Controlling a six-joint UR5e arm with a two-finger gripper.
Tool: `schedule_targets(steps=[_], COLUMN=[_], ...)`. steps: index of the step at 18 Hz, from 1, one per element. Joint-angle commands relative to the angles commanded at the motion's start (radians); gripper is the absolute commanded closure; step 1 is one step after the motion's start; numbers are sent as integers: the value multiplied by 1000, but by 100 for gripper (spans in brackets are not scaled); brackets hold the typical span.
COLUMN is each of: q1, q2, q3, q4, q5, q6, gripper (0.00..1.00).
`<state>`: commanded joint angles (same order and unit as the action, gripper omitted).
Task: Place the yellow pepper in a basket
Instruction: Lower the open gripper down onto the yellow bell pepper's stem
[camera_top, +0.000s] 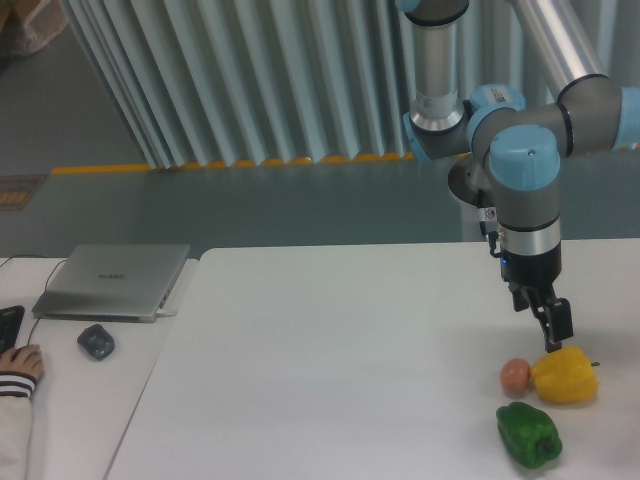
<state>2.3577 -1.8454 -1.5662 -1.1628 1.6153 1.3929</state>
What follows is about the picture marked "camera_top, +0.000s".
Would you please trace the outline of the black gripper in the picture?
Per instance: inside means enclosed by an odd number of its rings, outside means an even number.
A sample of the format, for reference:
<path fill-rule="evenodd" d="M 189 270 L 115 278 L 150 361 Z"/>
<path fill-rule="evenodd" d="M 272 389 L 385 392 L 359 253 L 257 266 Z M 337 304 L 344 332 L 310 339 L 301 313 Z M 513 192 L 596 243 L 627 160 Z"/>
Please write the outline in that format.
<path fill-rule="evenodd" d="M 537 255 L 519 255 L 501 250 L 501 276 L 512 294 L 513 309 L 521 312 L 531 308 L 538 320 L 546 352 L 562 348 L 562 342 L 573 336 L 571 305 L 555 295 L 553 283 L 562 269 L 561 244 Z M 529 301 L 520 290 L 530 288 Z"/>

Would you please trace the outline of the white striped sleeve forearm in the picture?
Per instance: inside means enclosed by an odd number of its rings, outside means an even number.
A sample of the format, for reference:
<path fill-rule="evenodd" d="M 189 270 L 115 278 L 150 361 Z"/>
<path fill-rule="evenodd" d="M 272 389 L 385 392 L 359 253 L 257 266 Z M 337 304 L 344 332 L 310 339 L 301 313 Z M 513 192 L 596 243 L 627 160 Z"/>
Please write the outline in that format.
<path fill-rule="evenodd" d="M 25 479 L 32 427 L 31 395 L 37 381 L 1 373 L 1 478 Z"/>

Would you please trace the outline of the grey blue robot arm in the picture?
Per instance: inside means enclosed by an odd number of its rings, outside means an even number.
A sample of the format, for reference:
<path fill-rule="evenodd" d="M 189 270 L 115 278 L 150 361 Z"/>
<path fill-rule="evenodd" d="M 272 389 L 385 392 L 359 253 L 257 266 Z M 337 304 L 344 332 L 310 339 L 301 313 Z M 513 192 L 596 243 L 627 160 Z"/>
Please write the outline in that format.
<path fill-rule="evenodd" d="M 516 311 L 530 310 L 549 352 L 573 334 L 571 307 L 553 288 L 561 271 L 561 162 L 639 140 L 639 91 L 606 75 L 572 5 L 516 1 L 512 7 L 538 54 L 553 96 L 530 109 L 506 85 L 462 99 L 456 31 L 465 1 L 401 1 L 414 36 L 416 96 L 406 116 L 416 157 L 461 154 L 450 191 L 475 207 L 481 234 L 501 263 Z"/>

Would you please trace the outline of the person's hand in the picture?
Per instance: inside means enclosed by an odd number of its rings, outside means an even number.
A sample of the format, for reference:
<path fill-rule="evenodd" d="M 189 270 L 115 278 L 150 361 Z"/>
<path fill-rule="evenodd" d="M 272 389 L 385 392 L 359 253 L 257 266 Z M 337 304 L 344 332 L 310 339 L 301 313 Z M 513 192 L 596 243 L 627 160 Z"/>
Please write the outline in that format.
<path fill-rule="evenodd" d="M 21 348 L 10 348 L 1 354 L 2 374 L 22 376 L 38 382 L 44 373 L 44 361 L 41 348 L 37 344 Z"/>

